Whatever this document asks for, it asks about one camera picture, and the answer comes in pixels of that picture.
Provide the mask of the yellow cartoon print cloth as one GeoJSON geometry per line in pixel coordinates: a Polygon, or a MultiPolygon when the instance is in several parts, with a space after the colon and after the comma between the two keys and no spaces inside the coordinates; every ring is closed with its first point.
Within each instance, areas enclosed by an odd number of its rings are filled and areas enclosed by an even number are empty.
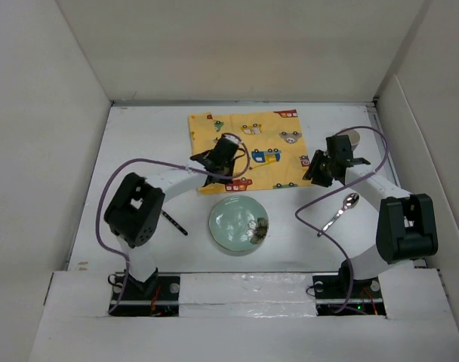
{"type": "Polygon", "coordinates": [[[227,185],[200,188],[202,194],[246,192],[309,186],[303,179],[310,158],[295,109],[248,114],[188,117],[194,154],[213,148],[223,133],[233,133],[247,146],[250,159],[236,161],[235,172],[248,170],[227,185]]]}

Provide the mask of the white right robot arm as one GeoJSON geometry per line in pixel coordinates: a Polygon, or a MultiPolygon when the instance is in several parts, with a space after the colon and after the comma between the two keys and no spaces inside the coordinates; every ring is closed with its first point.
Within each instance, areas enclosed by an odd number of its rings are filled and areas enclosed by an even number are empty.
{"type": "Polygon", "coordinates": [[[433,200],[412,194],[377,174],[364,158],[355,158],[347,135],[326,139],[327,149],[317,150],[305,173],[313,185],[329,187],[334,181],[348,186],[378,212],[374,243],[342,262],[337,278],[341,294],[353,297],[366,280],[408,260],[433,256],[439,249],[433,200]]]}

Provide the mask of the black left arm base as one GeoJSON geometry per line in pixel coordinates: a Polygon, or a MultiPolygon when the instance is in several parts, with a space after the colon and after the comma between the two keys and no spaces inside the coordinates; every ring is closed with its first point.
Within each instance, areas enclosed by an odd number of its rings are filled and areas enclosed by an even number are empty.
{"type": "Polygon", "coordinates": [[[178,317],[181,274],[156,273],[147,283],[131,276],[126,283],[125,272],[107,278],[111,286],[108,314],[113,317],[178,317]]]}

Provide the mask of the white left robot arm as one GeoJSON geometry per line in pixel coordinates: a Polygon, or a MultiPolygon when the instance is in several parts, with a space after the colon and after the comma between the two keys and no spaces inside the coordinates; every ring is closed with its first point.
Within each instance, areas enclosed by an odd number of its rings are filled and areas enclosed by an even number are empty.
{"type": "Polygon", "coordinates": [[[191,156],[185,165],[135,158],[116,169],[97,207],[96,236],[101,239],[100,221],[103,220],[121,247],[121,250],[105,249],[125,259],[132,293],[140,299],[148,299],[156,291],[158,269],[152,260],[149,240],[156,231],[163,204],[193,189],[231,183],[245,173],[250,160],[242,139],[233,133],[223,133],[213,149],[191,156]],[[148,177],[134,172],[127,174],[102,212],[104,198],[115,177],[135,163],[157,164],[169,169],[148,177]]]}

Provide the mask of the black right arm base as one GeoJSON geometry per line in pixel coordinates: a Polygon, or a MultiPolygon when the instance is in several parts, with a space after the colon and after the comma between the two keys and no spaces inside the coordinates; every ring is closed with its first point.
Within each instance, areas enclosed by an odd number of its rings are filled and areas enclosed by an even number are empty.
{"type": "Polygon", "coordinates": [[[350,282],[347,266],[313,274],[306,294],[314,298],[318,316],[387,315],[378,277],[350,282]]]}

